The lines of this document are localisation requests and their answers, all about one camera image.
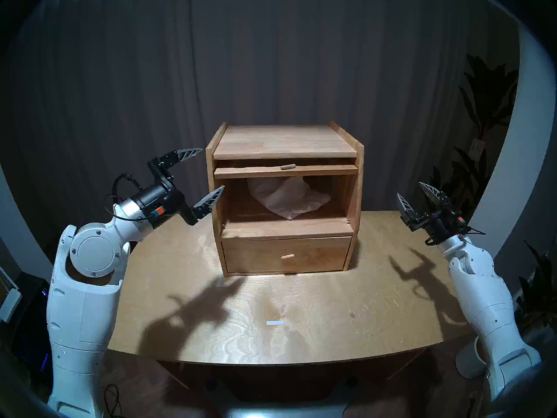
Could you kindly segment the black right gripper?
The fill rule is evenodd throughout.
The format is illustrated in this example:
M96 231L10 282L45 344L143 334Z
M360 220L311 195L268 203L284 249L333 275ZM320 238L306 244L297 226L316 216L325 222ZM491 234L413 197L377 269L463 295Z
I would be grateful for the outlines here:
M426 197L429 208L429 217L425 225L425 215L420 215L414 211L400 193L397 193L397 208L400 212L401 220L408 229L416 231L424 225L424 230L429 235L425 244L427 246L436 246L456 234L451 222L460 218L460 211L444 192L423 182L419 182L419 186Z

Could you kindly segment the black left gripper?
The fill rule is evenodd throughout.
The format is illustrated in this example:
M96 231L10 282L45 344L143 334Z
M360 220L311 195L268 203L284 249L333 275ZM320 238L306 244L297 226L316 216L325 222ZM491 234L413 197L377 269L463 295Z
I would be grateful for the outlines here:
M172 183L173 178L168 172L177 163L195 157L202 151L203 148L173 150L162 157L150 160L147 167L154 177L154 182L133 196L133 202L139 207L142 218L150 224L163 224L178 214L187 224L195 225L213 212L213 208L224 192L224 185L208 193L189 208L183 193Z

